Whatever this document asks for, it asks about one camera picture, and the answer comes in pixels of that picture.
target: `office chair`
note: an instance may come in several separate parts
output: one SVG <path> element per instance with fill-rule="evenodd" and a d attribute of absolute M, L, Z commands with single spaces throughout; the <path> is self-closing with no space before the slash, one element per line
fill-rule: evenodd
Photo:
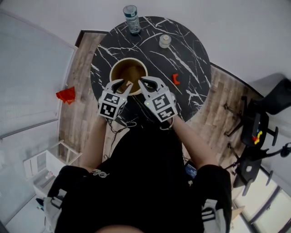
<path fill-rule="evenodd" d="M 261 167 L 262 159 L 272 157 L 277 154 L 280 154 L 280 156 L 283 158 L 287 157 L 291 153 L 291 147 L 289 144 L 291 144 L 291 142 L 284 145 L 280 150 L 269 154 L 267 153 L 269 149 L 261 150 L 256 147 L 246 147 L 241 157 L 238 157 L 234 148 L 231 147 L 230 143 L 228 143 L 227 147 L 230 148 L 231 153 L 233 153 L 236 157 L 236 162 L 225 168 L 228 169 L 231 167 L 237 167 L 235 170 L 237 177 L 234 181 L 233 187 L 241 187 L 244 185 L 245 188 L 242 192 L 242 196 L 245 196 L 251 186 L 251 183 L 256 180 L 260 168 L 263 171 L 266 171 L 263 167 Z M 273 171 L 271 171 L 269 174 L 266 186 L 269 184 L 272 178 L 272 174 Z"/>
<path fill-rule="evenodd" d="M 275 115 L 291 106 L 291 81 L 284 78 L 266 97 L 259 100 L 251 99 L 249 105 L 247 105 L 246 96 L 242 96 L 241 99 L 244 102 L 243 113 L 241 111 L 237 113 L 227 104 L 224 105 L 224 109 L 232 112 L 241 120 L 230 133 L 225 132 L 224 135 L 230 137 L 243 126 L 241 141 L 245 145 L 261 148 L 266 133 L 269 133 L 274 137 L 272 143 L 274 146 L 278 136 L 278 127 L 275 128 L 275 131 L 268 128 L 269 116 L 267 113 Z M 259 132 L 261 132 L 260 140 L 255 144 Z"/>

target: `human arm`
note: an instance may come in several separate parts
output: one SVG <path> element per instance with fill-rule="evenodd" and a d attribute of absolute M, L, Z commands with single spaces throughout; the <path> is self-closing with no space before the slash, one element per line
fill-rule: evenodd
<path fill-rule="evenodd" d="M 106 119 L 98 116 L 81 155 L 80 167 L 88 172 L 93 171 L 102 163 L 106 125 Z"/>
<path fill-rule="evenodd" d="M 197 170 L 204 165 L 217 165 L 215 153 L 203 139 L 178 116 L 174 117 L 173 129 L 187 149 Z"/>

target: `cable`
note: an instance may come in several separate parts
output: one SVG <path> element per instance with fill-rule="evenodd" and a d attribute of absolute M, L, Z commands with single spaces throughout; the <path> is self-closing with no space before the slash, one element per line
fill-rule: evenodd
<path fill-rule="evenodd" d="M 120 132 L 122 132 L 122 131 L 125 130 L 126 128 L 135 127 L 135 126 L 137 125 L 137 123 L 136 123 L 136 122 L 130 122 L 130 123 L 135 123 L 135 125 L 132 125 L 132 126 L 126 126 L 126 127 L 122 128 L 122 129 L 116 131 L 116 130 L 114 130 L 113 127 L 112 127 L 112 124 L 111 124 L 111 123 L 112 123 L 112 120 L 110 120 L 110 119 L 108 119 L 108 118 L 106 118 L 106 120 L 107 120 L 108 125 L 110 126 L 111 131 L 114 133 L 113 141 L 112 141 L 112 143 L 111 143 L 111 147 L 110 147 L 110 151 L 109 151 L 109 156 L 108 156 L 108 155 L 104 155 L 104 158 L 107 157 L 106 159 L 108 159 L 108 158 L 111 157 L 112 146 L 113 146 L 113 143 L 115 142 L 115 139 L 116 139 L 117 134 L 120 133 Z"/>
<path fill-rule="evenodd" d="M 99 169 L 95 169 L 95 170 L 93 170 L 93 176 L 100 176 L 101 178 L 106 178 L 108 175 L 109 175 L 109 173 L 107 174 L 107 173 L 105 173 L 105 172 L 102 172 L 102 171 L 100 171 Z"/>
<path fill-rule="evenodd" d="M 172 123 L 170 124 L 170 126 L 169 126 L 168 128 L 166 128 L 166 129 L 163 129 L 163 128 L 160 126 L 160 130 L 169 130 L 169 129 L 172 128 L 173 124 L 174 124 L 174 118 L 172 117 Z"/>
<path fill-rule="evenodd" d="M 182 153 L 183 159 L 184 159 L 184 165 L 190 160 L 188 158 L 185 157 L 185 155 Z"/>

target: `black shirt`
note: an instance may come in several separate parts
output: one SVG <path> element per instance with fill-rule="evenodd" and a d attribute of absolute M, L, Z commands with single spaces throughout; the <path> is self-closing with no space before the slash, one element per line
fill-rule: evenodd
<path fill-rule="evenodd" d="M 66 166 L 49 197 L 67 191 L 55 232 L 89 232 L 130 225 L 147 232 L 203 232 L 201 208 L 207 199 L 231 221 L 230 175 L 221 167 L 198 170 L 189 187 L 181 143 L 173 131 L 130 130 L 111 158 L 92 173 Z"/>

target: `person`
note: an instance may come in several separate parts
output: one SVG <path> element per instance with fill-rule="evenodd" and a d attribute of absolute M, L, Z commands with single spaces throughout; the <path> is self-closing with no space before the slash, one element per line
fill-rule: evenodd
<path fill-rule="evenodd" d="M 63 167 L 49 191 L 66 192 L 55 232 L 229 232 L 229 173 L 194 130 L 171 120 L 166 131 L 131 128 L 102 163 L 107 121 L 98 116 L 80 167 Z M 191 186 L 182 143 L 197 169 Z"/>

